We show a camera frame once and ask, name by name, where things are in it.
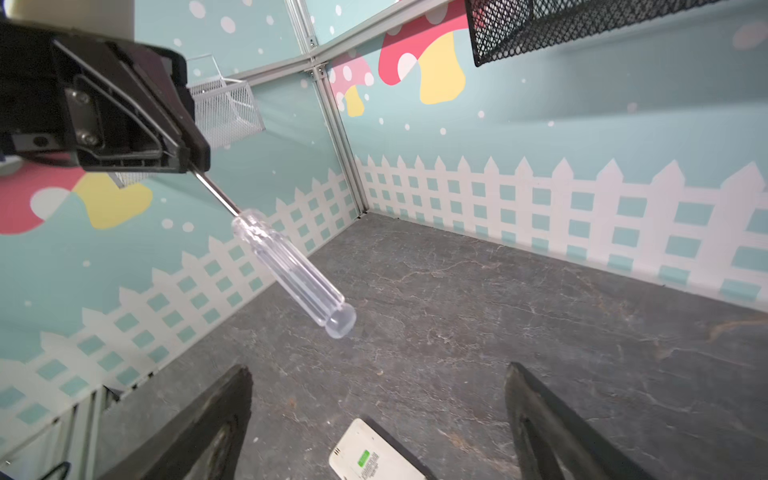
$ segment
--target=white picket fence illustration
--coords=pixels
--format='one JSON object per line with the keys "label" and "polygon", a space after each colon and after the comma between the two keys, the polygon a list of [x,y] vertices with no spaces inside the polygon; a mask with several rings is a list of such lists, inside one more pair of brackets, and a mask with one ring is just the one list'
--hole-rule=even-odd
{"label": "white picket fence illustration", "polygon": [[[464,157],[457,171],[446,170],[439,157],[434,170],[425,169],[418,157],[414,168],[406,167],[401,157],[395,166],[391,166],[386,158],[382,159],[381,166],[376,166],[370,157],[365,163],[356,159],[369,204],[378,207],[377,211],[381,213],[411,221],[418,221],[419,214],[424,216],[425,223],[437,223],[438,226],[439,220],[436,222],[435,218],[442,219],[446,230],[454,229],[454,221],[463,222],[464,234],[481,238],[486,238],[483,229],[487,228],[487,239],[497,243],[503,243],[502,231],[509,232],[516,237],[515,245],[524,248],[535,247],[534,239],[543,239],[548,242],[546,253],[555,257],[565,257],[568,246],[584,248],[588,252],[586,264],[602,269],[607,268],[611,255],[630,258],[633,260],[631,273],[617,273],[721,300],[733,301],[720,294],[724,280],[751,283],[762,289],[749,306],[768,310],[768,289],[765,288],[768,286],[768,274],[731,265],[739,247],[768,250],[768,235],[746,231],[755,209],[768,208],[768,193],[763,192],[765,181],[754,163],[726,179],[720,189],[713,189],[687,187],[676,161],[669,163],[650,184],[626,184],[615,161],[610,161],[596,180],[576,180],[565,159],[554,169],[551,177],[534,177],[525,158],[513,175],[500,174],[492,158],[488,159],[482,173],[473,173]],[[379,181],[380,174],[384,184]],[[393,175],[399,176],[402,186],[395,185]],[[409,177],[417,179],[417,187],[412,187]],[[428,179],[437,182],[437,191],[429,189]],[[450,180],[458,181],[459,193],[449,190]],[[472,194],[472,182],[485,185],[484,197]],[[514,200],[501,199],[501,185],[515,187]],[[534,204],[534,188],[550,190],[549,205]],[[385,199],[384,190],[388,192],[389,200]],[[593,194],[592,210],[571,208],[573,192]],[[413,195],[420,197],[420,206],[414,202]],[[618,215],[621,197],[647,199],[645,214],[642,217]],[[432,209],[432,198],[439,200],[440,210]],[[451,201],[461,203],[461,213],[452,212]],[[680,202],[713,206],[707,225],[676,223],[674,219]],[[485,207],[487,218],[475,217],[475,205]],[[515,224],[502,222],[502,209],[515,212]],[[533,227],[532,216],[535,214],[549,217],[548,230]],[[588,238],[569,234],[571,220],[591,225]],[[613,243],[615,227],[639,230],[637,246]],[[670,236],[700,240],[695,258],[667,254]],[[658,274],[662,266],[689,271],[687,285],[660,280]]]}
{"label": "white picket fence illustration", "polygon": [[[314,251],[348,227],[356,217],[354,203],[351,197],[347,197],[349,194],[344,176],[329,170],[328,183],[321,184],[313,179],[312,191],[304,194],[296,189],[296,198],[292,204],[286,205],[278,199],[276,213],[269,217],[269,222],[272,225],[281,222],[285,227],[283,233],[298,249],[304,254],[311,253],[306,247],[309,240],[315,243],[312,249]],[[312,200],[317,201],[317,205],[313,205],[314,208],[310,207]],[[294,220],[292,215],[295,215],[296,210],[301,212],[301,218],[298,220]],[[323,215],[322,223],[316,221],[319,214]],[[233,238],[223,243],[209,237],[208,248],[209,253],[201,258],[181,252],[182,268],[176,273],[153,269],[153,286],[145,292],[121,288],[121,305],[109,313],[84,308],[84,328],[75,335],[63,337],[54,333],[42,333],[41,346],[44,352],[31,362],[0,359],[0,392],[12,386],[25,395],[9,408],[0,409],[0,423],[3,425],[0,432],[3,439],[0,442],[0,455],[11,451],[20,442],[44,428],[56,415],[71,408],[101,385],[130,392],[133,384],[178,357],[275,281],[268,269],[238,239]],[[210,275],[206,266],[214,261],[220,269],[214,272],[213,268],[210,268],[213,272]],[[188,285],[189,279],[195,286],[183,291],[179,283],[184,281]],[[252,286],[251,282],[256,279],[259,279],[260,283],[256,281]],[[221,281],[223,282],[220,289],[217,283]],[[201,305],[200,294],[207,298],[204,305]],[[158,295],[164,296],[167,304],[155,311],[150,303]],[[217,316],[213,315],[213,309],[216,310]],[[173,312],[180,314],[183,320],[168,326],[163,318]],[[127,314],[131,314],[138,323],[123,332],[115,322]],[[154,339],[146,345],[140,341],[142,346],[139,347],[134,338],[140,333],[143,338],[150,338],[143,333],[145,331]],[[87,355],[78,348],[78,344],[92,336],[97,336],[104,345]],[[155,362],[148,354],[160,347],[165,348],[167,353],[159,362]],[[112,353],[117,353],[122,362],[106,371],[99,365],[99,361]],[[38,369],[54,359],[64,364],[67,370],[52,380],[42,378],[37,373]],[[60,388],[75,376],[79,376],[88,385],[77,394],[69,396]],[[35,404],[38,405],[36,408],[41,406],[48,412],[31,425],[17,418],[20,412]]]}

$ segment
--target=aluminum frame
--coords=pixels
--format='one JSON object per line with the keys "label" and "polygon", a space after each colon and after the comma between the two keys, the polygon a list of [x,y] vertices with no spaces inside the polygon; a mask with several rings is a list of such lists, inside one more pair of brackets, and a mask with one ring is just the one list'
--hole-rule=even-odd
{"label": "aluminum frame", "polygon": [[[319,47],[317,47],[315,28],[310,21],[306,3],[304,0],[285,0],[285,3],[291,23],[293,24],[293,30],[296,33],[296,39],[299,41],[299,48],[302,52],[306,52],[309,55],[314,54]],[[320,110],[323,112],[323,118],[333,143],[333,149],[336,151],[336,156],[339,158],[339,162],[344,170],[344,176],[352,192],[355,206],[359,214],[364,214],[369,209],[368,201],[362,190],[362,180],[357,170],[355,156],[352,153],[352,148],[349,146],[349,139],[344,130],[339,108],[333,98],[325,65],[316,65],[308,73],[315,84],[315,92],[317,93]]]}
{"label": "aluminum frame", "polygon": [[230,77],[237,80],[245,80],[251,86],[254,86],[299,73],[300,71],[312,71],[313,68],[324,65],[345,51],[357,48],[368,40],[373,40],[379,35],[383,35],[387,30],[410,22],[448,2],[450,0],[400,0],[365,20],[355,28],[348,30],[343,35],[334,38],[327,44],[305,49],[305,47],[301,46],[304,43],[303,39],[310,39],[317,45],[317,37],[314,35],[314,28],[312,27],[312,22],[310,22],[306,5],[304,2],[300,2],[301,5],[289,5],[291,2],[286,0],[291,21],[293,22],[295,16],[301,17],[303,20],[304,26],[301,27],[303,28],[303,33],[299,39],[302,54],[298,57],[277,61],[263,67],[242,71]]}

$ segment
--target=gray marble surface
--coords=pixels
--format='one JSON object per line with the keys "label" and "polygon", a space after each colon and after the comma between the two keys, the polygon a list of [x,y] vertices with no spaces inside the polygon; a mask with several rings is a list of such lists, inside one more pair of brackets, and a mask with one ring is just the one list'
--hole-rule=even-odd
{"label": "gray marble surface", "polygon": [[106,411],[98,471],[243,363],[238,478],[335,478],[359,416],[437,478],[519,478],[502,395],[518,361],[659,480],[768,478],[764,313],[375,214],[312,261],[357,308],[349,337],[273,285]]}

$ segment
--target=wire mesh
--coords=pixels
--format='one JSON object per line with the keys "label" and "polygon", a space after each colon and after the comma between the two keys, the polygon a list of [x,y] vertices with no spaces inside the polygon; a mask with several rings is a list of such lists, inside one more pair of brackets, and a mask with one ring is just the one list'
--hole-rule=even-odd
{"label": "wire mesh", "polygon": [[256,98],[248,83],[225,78],[217,65],[216,70],[213,77],[189,87],[195,103],[195,124],[211,148],[231,144],[264,130]]}
{"label": "wire mesh", "polygon": [[465,0],[472,53],[490,61],[720,0]]}

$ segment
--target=green label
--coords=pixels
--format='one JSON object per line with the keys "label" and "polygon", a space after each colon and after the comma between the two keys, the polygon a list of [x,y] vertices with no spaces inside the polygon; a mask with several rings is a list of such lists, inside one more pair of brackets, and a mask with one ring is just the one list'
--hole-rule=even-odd
{"label": "green label", "polygon": [[368,450],[365,450],[362,453],[362,457],[360,457],[360,460],[357,461],[357,465],[360,465],[361,467],[364,466],[366,464],[366,460],[368,460],[368,457],[370,456],[371,456],[371,452],[369,452]]}

